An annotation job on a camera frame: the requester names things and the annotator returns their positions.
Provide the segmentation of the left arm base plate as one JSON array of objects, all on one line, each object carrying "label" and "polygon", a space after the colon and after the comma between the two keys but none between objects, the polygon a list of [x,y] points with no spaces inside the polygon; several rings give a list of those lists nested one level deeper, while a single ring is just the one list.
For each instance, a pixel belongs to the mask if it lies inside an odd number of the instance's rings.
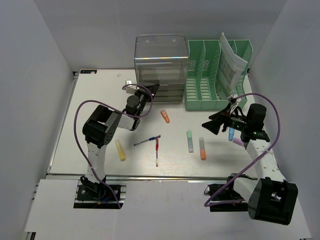
[{"label": "left arm base plate", "polygon": [[126,198],[126,185],[111,184],[111,190],[105,185],[102,186],[101,193],[95,193],[78,182],[73,203],[74,209],[94,209],[94,210],[119,210],[123,206]]}]

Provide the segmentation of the clear drawer storage box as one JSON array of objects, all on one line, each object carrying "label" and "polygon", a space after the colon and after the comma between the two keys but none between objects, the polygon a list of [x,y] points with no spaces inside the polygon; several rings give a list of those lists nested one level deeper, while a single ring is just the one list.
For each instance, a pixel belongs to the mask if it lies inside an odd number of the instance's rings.
[{"label": "clear drawer storage box", "polygon": [[189,67],[188,41],[182,34],[142,34],[135,39],[138,85],[158,84],[155,102],[181,102]]}]

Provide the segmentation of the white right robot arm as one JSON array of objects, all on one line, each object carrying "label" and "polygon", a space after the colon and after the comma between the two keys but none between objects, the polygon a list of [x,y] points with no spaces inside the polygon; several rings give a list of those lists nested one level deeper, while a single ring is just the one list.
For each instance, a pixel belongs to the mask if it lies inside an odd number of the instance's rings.
[{"label": "white right robot arm", "polygon": [[244,173],[231,174],[226,187],[210,184],[204,191],[211,196],[211,212],[248,212],[253,220],[289,225],[298,197],[296,184],[288,182],[280,172],[264,131],[265,106],[252,103],[246,115],[238,106],[225,109],[209,117],[202,127],[217,135],[227,128],[240,131],[240,139],[249,154],[256,177]]}]

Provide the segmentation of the blue pen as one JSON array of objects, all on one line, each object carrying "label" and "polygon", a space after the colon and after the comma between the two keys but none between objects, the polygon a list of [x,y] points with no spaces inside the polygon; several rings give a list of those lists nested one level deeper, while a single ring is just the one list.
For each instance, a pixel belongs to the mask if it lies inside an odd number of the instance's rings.
[{"label": "blue pen", "polygon": [[145,139],[143,141],[140,141],[140,142],[137,142],[137,143],[134,143],[133,146],[139,146],[141,144],[144,144],[144,143],[147,143],[147,142],[150,142],[150,141],[154,141],[156,139],[159,139],[161,137],[161,135],[156,135],[156,136],[153,136],[153,137],[150,137],[148,139]]}]

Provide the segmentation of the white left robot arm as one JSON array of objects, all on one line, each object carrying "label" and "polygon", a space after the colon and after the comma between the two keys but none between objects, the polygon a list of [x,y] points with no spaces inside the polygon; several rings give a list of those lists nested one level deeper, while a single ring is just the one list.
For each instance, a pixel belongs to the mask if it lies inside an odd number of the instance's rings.
[{"label": "white left robot arm", "polygon": [[158,83],[142,86],[127,81],[122,89],[130,96],[127,98],[126,106],[122,111],[97,100],[86,100],[77,108],[73,131],[76,144],[79,149],[82,149],[76,130],[78,114],[84,104],[98,104],[82,128],[88,153],[80,150],[88,164],[87,172],[80,178],[80,181],[88,188],[88,193],[94,199],[99,200],[106,193],[106,187],[104,186],[106,177],[105,156],[107,146],[112,141],[116,130],[121,128],[135,131],[141,122],[141,118],[150,113],[150,109],[146,113],[143,113],[143,110],[147,103],[153,104],[159,87],[160,84]]}]

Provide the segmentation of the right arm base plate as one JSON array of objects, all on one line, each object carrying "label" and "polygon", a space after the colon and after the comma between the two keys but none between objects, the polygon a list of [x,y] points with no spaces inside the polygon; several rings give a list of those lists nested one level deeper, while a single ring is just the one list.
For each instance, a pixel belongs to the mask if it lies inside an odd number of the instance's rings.
[{"label": "right arm base plate", "polygon": [[228,186],[222,190],[212,202],[224,202],[224,201],[235,201],[234,203],[224,203],[215,206],[210,206],[211,213],[233,213],[233,212],[247,212],[248,204],[245,201],[240,201],[242,197]]}]

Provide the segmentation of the red pen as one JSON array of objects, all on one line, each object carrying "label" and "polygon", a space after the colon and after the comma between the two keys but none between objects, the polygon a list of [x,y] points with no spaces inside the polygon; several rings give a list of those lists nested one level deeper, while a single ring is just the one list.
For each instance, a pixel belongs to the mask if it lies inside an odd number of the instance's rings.
[{"label": "red pen", "polygon": [[159,137],[155,139],[155,165],[159,166]]}]

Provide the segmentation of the mesh document pouch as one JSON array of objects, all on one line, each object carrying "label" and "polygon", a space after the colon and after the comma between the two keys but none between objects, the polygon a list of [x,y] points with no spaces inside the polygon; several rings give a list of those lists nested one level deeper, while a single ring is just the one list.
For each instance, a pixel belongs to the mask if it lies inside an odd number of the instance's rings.
[{"label": "mesh document pouch", "polygon": [[222,100],[233,94],[242,72],[248,62],[236,55],[222,32],[219,45],[221,48],[220,60],[216,76],[216,92]]}]

